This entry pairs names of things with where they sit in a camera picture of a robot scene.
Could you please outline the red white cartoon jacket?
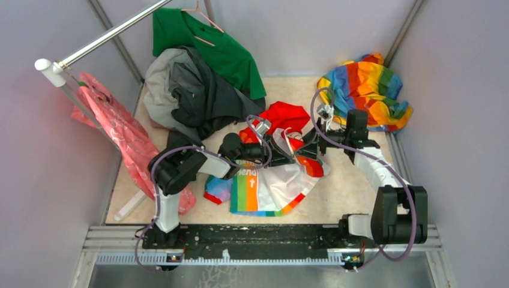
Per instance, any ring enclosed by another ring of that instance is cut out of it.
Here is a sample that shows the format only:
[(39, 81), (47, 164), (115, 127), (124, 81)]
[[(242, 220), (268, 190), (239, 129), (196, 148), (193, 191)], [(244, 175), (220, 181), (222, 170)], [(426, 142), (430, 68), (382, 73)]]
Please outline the red white cartoon jacket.
[[(277, 101), (261, 113), (271, 123), (269, 136), (285, 152), (304, 144), (302, 130), (310, 115), (302, 106)], [(330, 167), (322, 160), (298, 156), (295, 164), (254, 170), (253, 162), (240, 161), (244, 168), (228, 180), (209, 176), (204, 197), (215, 204), (230, 203), (230, 212), (257, 217), (281, 217), (297, 206)]]

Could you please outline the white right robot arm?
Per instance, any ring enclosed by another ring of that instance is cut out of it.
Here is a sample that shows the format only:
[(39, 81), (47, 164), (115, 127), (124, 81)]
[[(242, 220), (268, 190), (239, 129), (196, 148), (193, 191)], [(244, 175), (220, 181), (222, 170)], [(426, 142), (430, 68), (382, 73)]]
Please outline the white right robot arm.
[(332, 130), (321, 119), (312, 120), (313, 129), (304, 136), (299, 156), (317, 158), (329, 148), (344, 150), (352, 164), (376, 190), (370, 214), (345, 214), (339, 221), (339, 242), (354, 247), (361, 238), (376, 245), (423, 244), (427, 241), (427, 191), (403, 179), (384, 158), (379, 144), (369, 139), (367, 113), (348, 112), (345, 128)]

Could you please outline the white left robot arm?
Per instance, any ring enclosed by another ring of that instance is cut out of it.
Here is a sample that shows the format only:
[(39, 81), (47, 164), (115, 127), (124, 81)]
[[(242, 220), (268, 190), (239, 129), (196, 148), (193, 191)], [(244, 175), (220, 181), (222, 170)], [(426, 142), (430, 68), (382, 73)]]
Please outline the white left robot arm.
[(294, 157), (275, 145), (271, 136), (245, 143), (238, 134), (229, 133), (217, 153), (183, 134), (178, 143), (179, 147), (163, 150), (148, 164), (155, 188), (153, 225), (159, 229), (156, 240), (165, 248), (173, 248), (179, 243), (179, 196), (189, 183), (196, 180), (197, 174), (230, 179), (241, 169), (259, 170), (296, 163)]

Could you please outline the dark grey jacket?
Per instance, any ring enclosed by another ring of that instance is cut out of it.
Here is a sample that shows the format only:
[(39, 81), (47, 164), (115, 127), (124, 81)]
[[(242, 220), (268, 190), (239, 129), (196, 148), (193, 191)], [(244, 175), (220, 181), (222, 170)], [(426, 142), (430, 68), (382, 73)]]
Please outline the dark grey jacket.
[(187, 46), (161, 52), (146, 72), (145, 87), (143, 104), (151, 121), (198, 142), (266, 107), (264, 99), (250, 99)]

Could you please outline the rainbow striped garment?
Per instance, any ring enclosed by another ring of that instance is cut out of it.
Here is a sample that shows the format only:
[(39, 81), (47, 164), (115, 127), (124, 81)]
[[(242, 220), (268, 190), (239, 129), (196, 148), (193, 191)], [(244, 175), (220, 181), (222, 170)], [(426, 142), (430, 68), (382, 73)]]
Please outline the rainbow striped garment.
[(407, 101), (398, 101), (403, 88), (400, 77), (384, 65), (380, 53), (360, 56), (333, 68), (317, 82), (322, 91), (320, 97), (326, 104), (334, 106), (333, 121), (346, 124), (348, 111), (367, 112), (367, 127), (370, 131), (396, 133), (409, 122), (413, 108)]

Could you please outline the pink patterned garment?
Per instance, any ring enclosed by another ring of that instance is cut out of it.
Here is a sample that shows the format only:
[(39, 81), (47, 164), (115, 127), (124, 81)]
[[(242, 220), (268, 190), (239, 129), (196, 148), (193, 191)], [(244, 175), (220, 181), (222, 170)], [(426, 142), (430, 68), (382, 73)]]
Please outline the pink patterned garment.
[(119, 148), (133, 182), (151, 200), (155, 199), (148, 164), (159, 150), (141, 123), (92, 74), (79, 74), (78, 99), (91, 110), (99, 126)]

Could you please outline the green t-shirt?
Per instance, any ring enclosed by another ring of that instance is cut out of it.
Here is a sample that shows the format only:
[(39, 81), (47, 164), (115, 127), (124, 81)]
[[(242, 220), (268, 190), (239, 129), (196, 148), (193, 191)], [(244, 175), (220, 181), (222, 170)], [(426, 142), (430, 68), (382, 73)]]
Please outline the green t-shirt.
[(152, 31), (153, 56), (178, 46), (194, 47), (212, 70), (252, 100), (267, 96), (253, 56), (229, 34), (176, 8), (156, 10)]

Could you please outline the pink clothes hanger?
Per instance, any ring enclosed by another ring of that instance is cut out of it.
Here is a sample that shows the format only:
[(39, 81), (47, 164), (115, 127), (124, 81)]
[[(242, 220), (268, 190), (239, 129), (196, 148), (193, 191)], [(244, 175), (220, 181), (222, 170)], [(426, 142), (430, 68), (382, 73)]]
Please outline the pink clothes hanger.
[(198, 21), (201, 23), (201, 28), (206, 27), (206, 25), (214, 28), (216, 31), (224, 33), (224, 30), (215, 23), (214, 15), (208, 15), (209, 1), (195, 1), (195, 6), (191, 8), (183, 8), (182, 12), (187, 14), (192, 14), (197, 17)]

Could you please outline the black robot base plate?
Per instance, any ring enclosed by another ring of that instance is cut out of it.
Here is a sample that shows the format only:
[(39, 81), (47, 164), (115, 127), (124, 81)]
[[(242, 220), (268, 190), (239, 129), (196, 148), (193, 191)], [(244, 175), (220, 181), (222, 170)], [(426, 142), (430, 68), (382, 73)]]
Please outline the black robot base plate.
[(300, 260), (324, 259), (335, 248), (359, 252), (375, 244), (347, 236), (337, 224), (181, 224), (171, 233), (148, 229), (142, 247), (182, 250), (188, 260), (218, 259), (224, 250), (232, 260)]

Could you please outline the aluminium frame rail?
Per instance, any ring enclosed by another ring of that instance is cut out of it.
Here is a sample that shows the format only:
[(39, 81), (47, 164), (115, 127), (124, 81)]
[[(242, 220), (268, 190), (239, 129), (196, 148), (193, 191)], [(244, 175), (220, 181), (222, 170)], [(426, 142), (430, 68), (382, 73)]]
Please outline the aluminium frame rail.
[(233, 278), (239, 267), (332, 267), (355, 280), (381, 276), (380, 286), (411, 287), (430, 281), (434, 287), (456, 287), (438, 228), (428, 225), (421, 244), (387, 244), (346, 233), (346, 221), (333, 224), (183, 224), (173, 248), (159, 247), (154, 232), (139, 239), (134, 225), (89, 228), (74, 276), (74, 287), (89, 287), (100, 266), (127, 266), (127, 275), (142, 287), (155, 277), (175, 276), (186, 267), (201, 267)]

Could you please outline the silver clothes rail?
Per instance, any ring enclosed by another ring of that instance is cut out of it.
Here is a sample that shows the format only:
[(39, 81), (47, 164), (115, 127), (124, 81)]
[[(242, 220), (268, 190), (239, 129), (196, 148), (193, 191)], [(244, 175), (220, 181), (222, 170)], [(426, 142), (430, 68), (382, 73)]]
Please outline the silver clothes rail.
[(124, 20), (120, 24), (115, 26), (112, 25), (107, 13), (101, 6), (99, 1), (88, 1), (89, 6), (92, 8), (92, 11), (97, 16), (103, 28), (106, 29), (104, 33), (102, 33), (98, 38), (92, 40), (90, 43), (86, 44), (84, 47), (78, 49), (73, 52), (71, 55), (67, 56), (62, 60), (51, 61), (48, 59), (38, 59), (34, 63), (34, 67), (37, 71), (39, 71), (54, 87), (61, 89), (64, 94), (67, 96), (71, 102), (79, 108), (79, 110), (92, 122), (94, 127), (102, 132), (105, 136), (107, 133), (100, 125), (100, 123), (95, 118), (95, 115), (91, 111), (91, 109), (87, 108), (76, 96), (73, 88), (67, 83), (67, 80), (63, 73), (68, 73), (71, 70), (71, 66), (77, 63), (82, 58), (88, 56), (90, 53), (96, 51), (101, 46), (107, 44), (108, 42), (113, 42), (115, 49), (120, 54), (121, 59), (124, 61), (124, 64), (129, 69), (130, 73), (136, 79), (138, 84), (143, 84), (145, 79), (141, 75), (140, 70), (137, 65), (134, 63), (133, 58), (130, 56), (127, 48), (123, 44), (119, 35), (122, 34), (127, 29), (131, 28), (135, 24), (139, 23), (141, 20), (147, 18), (153, 12), (158, 10), (159, 8), (168, 4), (169, 1), (157, 1), (145, 8), (143, 8), (140, 12), (134, 14), (128, 19)]

